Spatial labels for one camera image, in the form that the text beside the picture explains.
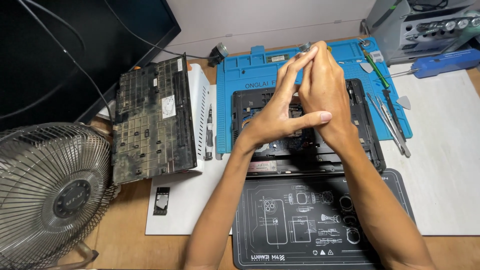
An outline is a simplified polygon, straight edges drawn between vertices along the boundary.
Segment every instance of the fan guard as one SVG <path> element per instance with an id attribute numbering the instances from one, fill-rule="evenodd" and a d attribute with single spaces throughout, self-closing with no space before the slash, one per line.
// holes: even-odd
<path id="1" fill-rule="evenodd" d="M 0 133 L 0 269 L 37 269 L 98 224 L 116 187 L 110 144 L 81 124 Z"/>

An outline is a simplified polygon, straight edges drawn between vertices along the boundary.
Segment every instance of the fan hub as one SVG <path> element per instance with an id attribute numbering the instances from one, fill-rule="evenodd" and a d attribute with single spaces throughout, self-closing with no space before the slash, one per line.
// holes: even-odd
<path id="1" fill-rule="evenodd" d="M 66 185 L 53 203 L 53 211 L 60 218 L 68 218 L 80 211 L 90 198 L 90 183 L 78 179 Z"/>

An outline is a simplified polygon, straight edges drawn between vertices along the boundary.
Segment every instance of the black repair mat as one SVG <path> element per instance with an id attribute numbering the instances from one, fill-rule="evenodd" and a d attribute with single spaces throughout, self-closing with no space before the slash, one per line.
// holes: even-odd
<path id="1" fill-rule="evenodd" d="M 415 221 L 400 173 L 382 173 Z M 344 176 L 247 180 L 233 222 L 239 269 L 383 269 Z"/>

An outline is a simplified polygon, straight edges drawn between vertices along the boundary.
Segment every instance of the hand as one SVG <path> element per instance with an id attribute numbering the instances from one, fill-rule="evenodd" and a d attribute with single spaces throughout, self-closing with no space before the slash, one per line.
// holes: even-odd
<path id="1" fill-rule="evenodd" d="M 294 85 L 297 73 L 312 61 L 317 51 L 317 48 L 312 48 L 306 54 L 297 54 L 278 70 L 275 94 L 242 130 L 235 146 L 241 145 L 245 147 L 244 150 L 252 151 L 262 144 L 271 143 L 300 129 L 324 124 L 332 118 L 329 112 L 318 110 L 310 110 L 298 118 L 288 117 L 288 106 L 297 91 Z"/>
<path id="2" fill-rule="evenodd" d="M 318 47 L 318 53 L 313 61 L 303 68 L 299 97 L 305 112 L 319 110 L 331 112 L 332 120 L 315 127 L 315 130 L 338 154 L 339 151 L 348 150 L 351 143 L 360 143 L 358 130 L 351 121 L 343 69 L 327 50 L 324 41 L 315 43 L 313 47 Z"/>

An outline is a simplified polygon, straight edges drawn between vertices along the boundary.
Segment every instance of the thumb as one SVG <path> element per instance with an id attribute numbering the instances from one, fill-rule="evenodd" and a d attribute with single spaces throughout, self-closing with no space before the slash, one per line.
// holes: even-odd
<path id="1" fill-rule="evenodd" d="M 303 128 L 310 128 L 328 123 L 332 119 L 332 114 L 321 110 L 307 113 L 302 117 L 290 118 L 290 126 L 296 131 Z"/>

